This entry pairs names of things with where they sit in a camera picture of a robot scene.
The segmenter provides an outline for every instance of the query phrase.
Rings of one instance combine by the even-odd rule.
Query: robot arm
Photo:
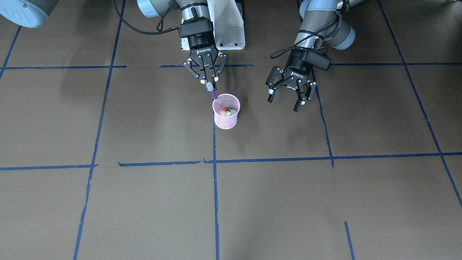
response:
[[[190,48],[189,58],[183,62],[183,66],[194,78],[205,84],[207,92],[216,99],[215,82],[223,73],[228,55],[219,52],[216,47],[207,0],[138,0],[138,6],[150,18],[166,14],[169,10],[182,12],[183,22],[178,32],[181,38],[188,39]],[[221,64],[215,69],[218,57]],[[192,68],[194,64],[199,67],[198,73]]]
[[[353,28],[342,21],[341,13],[367,2],[368,0],[304,0],[300,5],[300,16],[303,18],[295,44],[289,48],[279,50],[271,58],[277,58],[287,51],[291,51],[284,70],[273,67],[268,76],[269,98],[272,102],[276,90],[288,87],[297,92],[298,100],[294,111],[298,112],[307,100],[312,100],[316,89],[316,82],[309,81],[308,76],[317,67],[328,70],[330,59],[321,49],[323,42],[333,48],[344,50],[354,41],[356,34]],[[274,80],[281,74],[281,79]]]

